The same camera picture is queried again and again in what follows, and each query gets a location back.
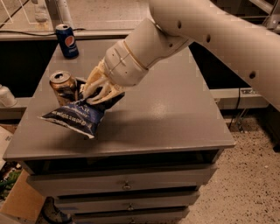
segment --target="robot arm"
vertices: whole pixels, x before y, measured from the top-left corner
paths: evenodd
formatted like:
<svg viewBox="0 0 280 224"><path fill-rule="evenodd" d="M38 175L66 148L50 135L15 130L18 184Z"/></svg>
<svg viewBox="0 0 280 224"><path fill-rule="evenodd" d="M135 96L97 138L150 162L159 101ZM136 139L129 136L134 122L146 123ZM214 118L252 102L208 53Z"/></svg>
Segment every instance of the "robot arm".
<svg viewBox="0 0 280 224"><path fill-rule="evenodd" d="M280 110L278 35L228 15L209 0L150 0L150 14L155 23L145 19L125 40L107 50L102 77L111 88L88 99L90 103L137 85L157 61L196 41ZM87 84L85 98L94 87Z"/></svg>

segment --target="soda can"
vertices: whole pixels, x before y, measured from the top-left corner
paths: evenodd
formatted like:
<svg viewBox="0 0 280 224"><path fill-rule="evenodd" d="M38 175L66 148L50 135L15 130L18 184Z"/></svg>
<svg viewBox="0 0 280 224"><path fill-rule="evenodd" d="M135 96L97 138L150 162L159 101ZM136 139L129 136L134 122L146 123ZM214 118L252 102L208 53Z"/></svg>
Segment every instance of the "soda can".
<svg viewBox="0 0 280 224"><path fill-rule="evenodd" d="M72 28L67 24L59 24L56 26L55 33L64 57L67 59L78 57L79 51Z"/></svg>
<svg viewBox="0 0 280 224"><path fill-rule="evenodd" d="M60 106L78 100L77 80L66 71L56 71L50 77L50 85Z"/></svg>

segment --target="drawer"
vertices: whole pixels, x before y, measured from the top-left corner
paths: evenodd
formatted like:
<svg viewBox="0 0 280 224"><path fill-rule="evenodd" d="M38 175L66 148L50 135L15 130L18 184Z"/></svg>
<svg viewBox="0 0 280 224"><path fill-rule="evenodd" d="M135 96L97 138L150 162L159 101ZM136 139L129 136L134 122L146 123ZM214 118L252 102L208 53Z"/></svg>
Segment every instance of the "drawer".
<svg viewBox="0 0 280 224"><path fill-rule="evenodd" d="M137 212L76 214L76 224L154 224L177 223L189 213L188 208L176 207L165 209L148 209Z"/></svg>
<svg viewBox="0 0 280 224"><path fill-rule="evenodd" d="M55 200L55 206L65 214L100 213L109 211L136 211L160 207L188 207L199 197L190 188L172 188L138 192L115 192L68 197Z"/></svg>
<svg viewBox="0 0 280 224"><path fill-rule="evenodd" d="M200 186L207 183L215 170L215 164L196 164L30 176L27 182L43 196L58 197L87 193Z"/></svg>

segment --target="bottle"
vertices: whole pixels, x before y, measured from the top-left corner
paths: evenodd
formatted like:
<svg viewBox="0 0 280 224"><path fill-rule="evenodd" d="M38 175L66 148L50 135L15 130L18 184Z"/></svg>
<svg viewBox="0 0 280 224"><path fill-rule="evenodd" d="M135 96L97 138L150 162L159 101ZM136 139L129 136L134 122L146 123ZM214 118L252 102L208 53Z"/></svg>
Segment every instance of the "bottle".
<svg viewBox="0 0 280 224"><path fill-rule="evenodd" d="M0 84L0 102L7 108L14 106L17 103L15 96L11 91Z"/></svg>

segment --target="pepsi can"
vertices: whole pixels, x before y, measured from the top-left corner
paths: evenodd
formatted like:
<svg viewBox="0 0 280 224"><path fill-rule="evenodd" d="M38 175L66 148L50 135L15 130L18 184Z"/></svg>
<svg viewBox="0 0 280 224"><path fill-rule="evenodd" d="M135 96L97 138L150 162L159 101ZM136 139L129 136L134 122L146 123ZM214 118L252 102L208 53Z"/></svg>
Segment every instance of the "pepsi can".
<svg viewBox="0 0 280 224"><path fill-rule="evenodd" d="M59 24L56 26L55 34L64 57L67 59L76 58L79 55L79 51L72 28L67 24Z"/></svg>

